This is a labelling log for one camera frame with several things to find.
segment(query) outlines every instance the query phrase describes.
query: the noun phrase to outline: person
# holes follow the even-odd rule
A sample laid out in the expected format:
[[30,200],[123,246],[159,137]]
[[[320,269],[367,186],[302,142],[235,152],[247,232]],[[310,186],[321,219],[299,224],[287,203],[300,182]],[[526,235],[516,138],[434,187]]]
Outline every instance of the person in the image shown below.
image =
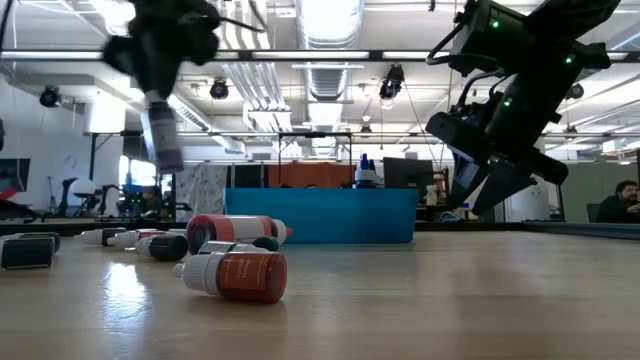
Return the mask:
[[631,180],[619,183],[616,186],[616,194],[600,204],[597,222],[640,223],[638,183]]

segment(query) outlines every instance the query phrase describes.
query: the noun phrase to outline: blue panel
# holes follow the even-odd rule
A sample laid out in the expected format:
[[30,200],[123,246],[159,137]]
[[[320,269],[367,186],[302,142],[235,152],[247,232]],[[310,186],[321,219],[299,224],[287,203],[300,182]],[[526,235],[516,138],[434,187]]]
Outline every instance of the blue panel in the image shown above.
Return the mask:
[[228,215],[267,215],[287,243],[409,243],[418,193],[402,189],[225,189]]

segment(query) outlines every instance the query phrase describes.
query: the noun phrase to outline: wooden table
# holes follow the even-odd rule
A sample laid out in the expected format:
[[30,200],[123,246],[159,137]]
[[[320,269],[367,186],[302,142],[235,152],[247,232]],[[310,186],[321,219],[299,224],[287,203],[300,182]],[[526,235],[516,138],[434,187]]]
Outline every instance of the wooden table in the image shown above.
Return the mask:
[[188,290],[173,264],[65,239],[0,273],[3,359],[632,359],[640,243],[419,233],[415,245],[287,246],[282,302]]

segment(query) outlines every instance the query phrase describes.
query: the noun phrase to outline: ceiling duct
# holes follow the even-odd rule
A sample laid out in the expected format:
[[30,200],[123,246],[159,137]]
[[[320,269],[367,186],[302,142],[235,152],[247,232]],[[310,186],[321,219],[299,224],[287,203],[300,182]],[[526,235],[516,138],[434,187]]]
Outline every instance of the ceiling duct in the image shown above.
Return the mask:
[[[363,0],[298,0],[296,11],[302,48],[340,50],[356,46],[364,14]],[[340,122],[343,105],[326,102],[338,101],[345,95],[348,78],[349,70],[346,69],[305,70],[307,97],[320,102],[308,105],[314,130],[320,124],[335,128]],[[316,155],[333,153],[322,146],[326,142],[322,139],[312,141]]]
[[[240,3],[242,21],[246,24],[251,24],[254,20],[254,14],[249,2],[242,0]],[[236,16],[237,5],[235,2],[217,0],[216,4],[227,17],[234,18]],[[258,12],[266,17],[266,0],[258,0],[256,5]],[[242,41],[238,39],[238,30],[241,33],[240,38]],[[271,48],[266,33],[256,35],[250,30],[239,29],[228,22],[216,29],[216,34],[220,37],[221,48]],[[254,41],[254,35],[257,36],[257,42]],[[267,132],[293,131],[290,121],[290,108],[284,101],[274,63],[228,63],[222,64],[222,68],[245,101],[242,120],[248,130]],[[272,144],[278,150],[279,143],[274,141]],[[283,145],[282,148],[282,156],[299,157],[301,155],[300,147],[295,141],[286,146]]]
[[[174,94],[169,97],[168,102],[178,116],[199,127],[203,132],[220,131],[220,129],[216,129],[208,124],[208,118],[196,110],[196,107],[191,105],[185,98]],[[244,154],[247,151],[245,144],[240,141],[230,139],[229,137],[213,136],[213,139],[222,145],[227,153]]]

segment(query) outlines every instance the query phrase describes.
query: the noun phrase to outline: window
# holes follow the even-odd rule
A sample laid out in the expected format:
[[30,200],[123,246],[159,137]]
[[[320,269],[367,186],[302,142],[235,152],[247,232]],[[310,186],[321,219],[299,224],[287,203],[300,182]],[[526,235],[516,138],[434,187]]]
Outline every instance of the window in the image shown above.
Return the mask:
[[131,161],[132,185],[152,186],[156,184],[156,166],[149,162]]
[[120,170],[119,170],[120,185],[127,184],[128,172],[129,172],[129,158],[124,155],[120,156]]

